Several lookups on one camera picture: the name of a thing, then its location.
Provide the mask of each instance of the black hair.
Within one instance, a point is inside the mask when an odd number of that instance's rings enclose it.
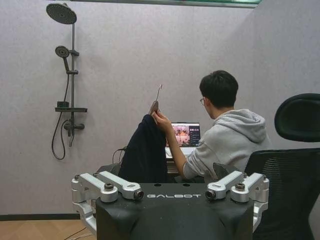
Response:
[[[202,96],[220,109],[235,105],[239,86],[234,76],[227,71],[218,70],[205,76],[199,88]]]

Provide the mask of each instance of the hanger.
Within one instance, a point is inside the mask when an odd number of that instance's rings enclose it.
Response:
[[[155,101],[152,103],[152,105],[150,107],[150,110],[149,110],[149,113],[148,113],[149,115],[151,115],[153,112],[157,112],[159,110],[158,97],[159,97],[160,89],[162,89],[162,84],[159,86],[158,93],[156,95],[156,99],[155,99]]]

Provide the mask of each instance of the gray hoodie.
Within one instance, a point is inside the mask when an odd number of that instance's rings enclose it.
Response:
[[[183,175],[187,179],[203,176],[205,182],[210,182],[217,177],[213,163],[233,165],[243,172],[253,152],[271,147],[262,116],[248,109],[230,110],[213,122],[186,158]]]

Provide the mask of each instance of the laptop screen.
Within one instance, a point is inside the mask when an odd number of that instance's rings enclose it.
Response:
[[[175,138],[180,147],[197,147],[200,140],[199,123],[172,123]]]

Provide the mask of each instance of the wooden floor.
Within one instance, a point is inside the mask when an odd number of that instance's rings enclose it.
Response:
[[[0,221],[0,240],[64,240],[83,229],[80,220]],[[90,233],[85,229],[77,236]],[[79,240],[96,240],[87,236]]]

